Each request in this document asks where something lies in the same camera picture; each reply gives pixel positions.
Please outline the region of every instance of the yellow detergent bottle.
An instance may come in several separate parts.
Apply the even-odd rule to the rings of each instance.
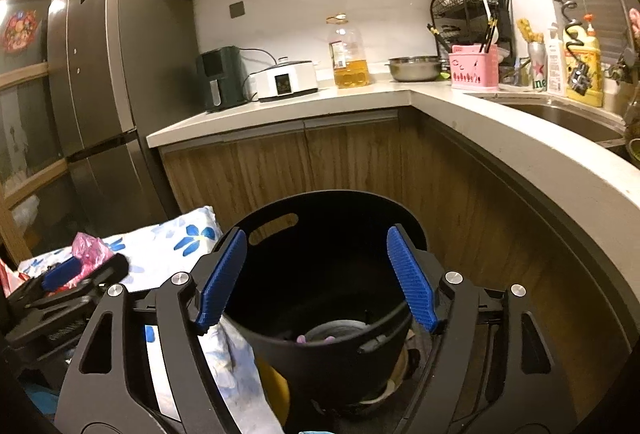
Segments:
[[[580,59],[589,67],[589,77],[591,79],[591,87],[587,90],[584,96],[576,93],[570,87],[566,88],[566,96],[572,100],[577,100],[584,104],[588,104],[593,107],[602,107],[602,68],[600,65],[600,43],[596,37],[596,32],[591,25],[593,21],[593,15],[588,13],[584,16],[587,21],[588,28],[584,30],[581,26],[573,26],[569,28],[569,32],[573,34],[578,40],[584,42],[584,46],[571,46],[571,50],[580,57]],[[563,33],[564,38],[564,56],[566,58],[567,77],[571,74],[571,71],[576,66],[575,58],[566,49],[566,43],[572,39],[567,35],[565,31]]]

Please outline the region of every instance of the pink plastic basket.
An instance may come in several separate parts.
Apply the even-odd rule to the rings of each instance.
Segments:
[[[479,53],[480,45],[452,47],[449,54],[451,87],[472,91],[498,90],[498,49],[495,45],[488,53]]]

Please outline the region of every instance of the refrigerator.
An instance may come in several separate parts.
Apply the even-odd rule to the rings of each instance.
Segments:
[[[47,55],[58,137],[100,237],[179,214],[146,137],[203,111],[192,0],[55,0]]]

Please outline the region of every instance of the white bottle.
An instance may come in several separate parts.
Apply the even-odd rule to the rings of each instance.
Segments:
[[[549,93],[566,96],[566,62],[564,60],[564,43],[558,38],[558,24],[549,28],[549,39],[546,41],[547,82]]]

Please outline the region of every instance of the white countertop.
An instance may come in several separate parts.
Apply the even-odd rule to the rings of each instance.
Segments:
[[[571,131],[452,89],[449,82],[380,81],[252,102],[198,114],[149,135],[147,143],[158,147],[278,122],[402,106],[455,129],[546,194],[593,238],[640,300],[640,170]]]

